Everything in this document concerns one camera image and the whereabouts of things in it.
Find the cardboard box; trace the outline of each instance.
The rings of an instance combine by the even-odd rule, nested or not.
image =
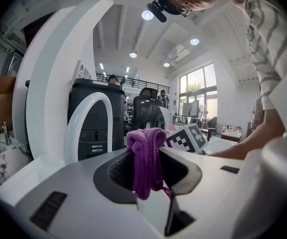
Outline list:
[[[0,122],[5,121],[9,130],[12,125],[12,101],[16,77],[0,76]]]

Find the window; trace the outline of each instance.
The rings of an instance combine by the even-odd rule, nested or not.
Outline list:
[[[204,73],[202,69],[188,74],[188,92],[203,89],[204,87]]]
[[[183,103],[198,101],[199,116],[211,119],[217,116],[217,86],[214,65],[210,64],[180,77],[180,107]]]

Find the striped shirt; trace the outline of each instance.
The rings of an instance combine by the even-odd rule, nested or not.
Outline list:
[[[247,46],[261,83],[264,110],[274,109],[270,93],[287,73],[287,15],[276,2],[246,0]]]

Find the railing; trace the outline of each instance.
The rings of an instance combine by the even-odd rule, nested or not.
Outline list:
[[[109,78],[109,75],[103,75],[103,74],[96,74],[96,76],[97,76],[97,81],[100,81],[100,82],[106,82],[106,79]],[[116,76],[116,77],[117,77],[119,83],[124,78],[123,76]],[[160,85],[160,84],[156,84],[156,83],[152,83],[152,82],[141,81],[141,80],[136,80],[136,79],[132,79],[132,78],[125,78],[125,82],[123,83],[123,86],[139,88],[139,89],[152,88],[152,89],[158,90],[159,92],[161,90],[165,90],[166,94],[169,93],[169,89],[170,89],[170,87],[167,87],[164,85]]]

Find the faucet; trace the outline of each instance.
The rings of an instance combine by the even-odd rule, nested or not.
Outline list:
[[[9,134],[8,134],[8,129],[7,129],[7,125],[6,122],[2,121],[0,123],[3,123],[4,125],[0,127],[0,129],[3,129],[4,132],[4,137],[5,137],[5,143],[7,146],[10,145],[10,140],[9,140]]]

